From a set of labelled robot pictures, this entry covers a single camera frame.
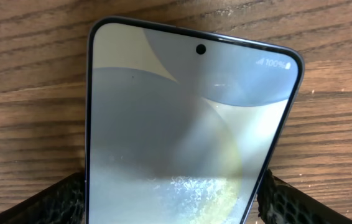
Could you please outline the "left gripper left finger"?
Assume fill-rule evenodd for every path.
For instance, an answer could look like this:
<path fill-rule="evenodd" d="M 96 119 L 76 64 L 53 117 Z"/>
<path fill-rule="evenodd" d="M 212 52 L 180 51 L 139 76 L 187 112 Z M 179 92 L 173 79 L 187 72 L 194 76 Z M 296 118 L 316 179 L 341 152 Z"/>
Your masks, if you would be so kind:
<path fill-rule="evenodd" d="M 0 224 L 79 224 L 85 212 L 85 174 L 76 172 L 0 213 Z"/>

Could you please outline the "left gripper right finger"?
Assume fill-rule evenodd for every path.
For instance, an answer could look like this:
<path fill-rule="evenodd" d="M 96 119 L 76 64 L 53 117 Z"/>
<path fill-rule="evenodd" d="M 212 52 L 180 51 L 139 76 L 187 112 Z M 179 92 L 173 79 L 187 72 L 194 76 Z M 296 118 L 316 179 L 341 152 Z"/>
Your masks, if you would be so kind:
<path fill-rule="evenodd" d="M 257 191 L 258 217 L 265 224 L 352 224 L 342 214 L 266 170 Z"/>

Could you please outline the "Samsung Galaxy smartphone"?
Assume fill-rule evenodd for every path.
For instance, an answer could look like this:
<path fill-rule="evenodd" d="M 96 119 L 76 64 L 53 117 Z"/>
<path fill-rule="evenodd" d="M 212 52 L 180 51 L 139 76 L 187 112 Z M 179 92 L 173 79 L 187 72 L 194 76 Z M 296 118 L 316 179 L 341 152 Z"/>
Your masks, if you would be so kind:
<path fill-rule="evenodd" d="M 111 16 L 86 68 L 87 223 L 246 221 L 303 79 L 296 51 Z"/>

